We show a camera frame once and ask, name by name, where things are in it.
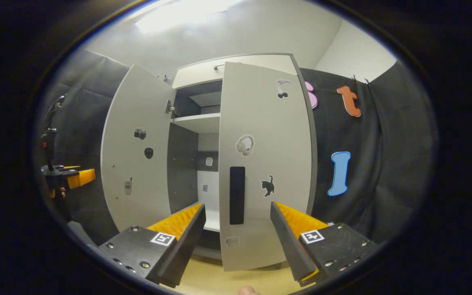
ceiling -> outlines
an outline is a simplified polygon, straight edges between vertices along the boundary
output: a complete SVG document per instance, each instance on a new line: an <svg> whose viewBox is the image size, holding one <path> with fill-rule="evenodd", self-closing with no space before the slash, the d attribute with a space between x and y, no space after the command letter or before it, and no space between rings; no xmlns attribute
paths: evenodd
<svg viewBox="0 0 472 295"><path fill-rule="evenodd" d="M233 54L292 53L300 67L314 69L341 25L339 16L302 0L227 0L233 2L227 11L200 19L184 15L189 21L159 32L143 33L135 24L180 1L133 13L94 35L84 48L154 75L170 75L170 81L178 67Z"/></svg>

light fixture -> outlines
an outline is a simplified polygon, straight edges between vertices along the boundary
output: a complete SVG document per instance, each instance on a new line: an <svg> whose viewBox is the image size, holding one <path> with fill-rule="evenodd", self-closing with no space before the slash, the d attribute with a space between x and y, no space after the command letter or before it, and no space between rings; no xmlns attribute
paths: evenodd
<svg viewBox="0 0 472 295"><path fill-rule="evenodd" d="M143 34L161 32L178 24L202 19L209 14L227 11L237 2L240 0L163 0L151 4L148 15L136 22L136 25Z"/></svg>

blue letter i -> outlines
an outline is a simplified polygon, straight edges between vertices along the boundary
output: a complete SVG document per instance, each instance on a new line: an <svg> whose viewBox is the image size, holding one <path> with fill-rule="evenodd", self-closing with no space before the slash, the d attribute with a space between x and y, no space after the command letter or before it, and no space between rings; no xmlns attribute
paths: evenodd
<svg viewBox="0 0 472 295"><path fill-rule="evenodd" d="M338 196L346 192L347 185L345 185L345 179L347 177L347 164L350 158L351 153L349 152L337 152L331 156L331 160L335 163L335 175L333 187L327 192L329 196Z"/></svg>

black curtain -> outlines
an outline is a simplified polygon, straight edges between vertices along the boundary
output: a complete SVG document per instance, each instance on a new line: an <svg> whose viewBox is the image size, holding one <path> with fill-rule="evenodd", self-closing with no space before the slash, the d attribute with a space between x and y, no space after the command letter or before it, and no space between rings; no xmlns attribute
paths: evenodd
<svg viewBox="0 0 472 295"><path fill-rule="evenodd" d="M345 222L380 243L399 232L416 211L431 177L434 146L432 111L423 89L400 62L369 85L331 73L301 69L313 87L318 176L312 215ZM351 116L337 89L356 93L361 116ZM349 152L347 190L333 186L331 155Z"/></svg>
<svg viewBox="0 0 472 295"><path fill-rule="evenodd" d="M67 192L66 202L90 238L100 245L118 234L101 183L103 127L116 90L129 67L94 52L82 51L58 71L45 94L49 107L60 95L65 102L52 120L57 129L54 164L93 168L96 179Z"/></svg>

small square label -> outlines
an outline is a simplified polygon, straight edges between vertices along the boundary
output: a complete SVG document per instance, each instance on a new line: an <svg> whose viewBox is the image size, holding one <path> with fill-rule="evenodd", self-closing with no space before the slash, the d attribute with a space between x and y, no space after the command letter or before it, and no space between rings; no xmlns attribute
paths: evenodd
<svg viewBox="0 0 472 295"><path fill-rule="evenodd" d="M167 235L164 233L158 233L155 237L150 240L152 243L158 243L163 246L169 246L170 243L174 240L175 236L173 235Z"/></svg>
<svg viewBox="0 0 472 295"><path fill-rule="evenodd" d="M305 243L315 243L317 241L324 240L325 238L318 232L318 230L308 231L307 233L302 233L302 238Z"/></svg>

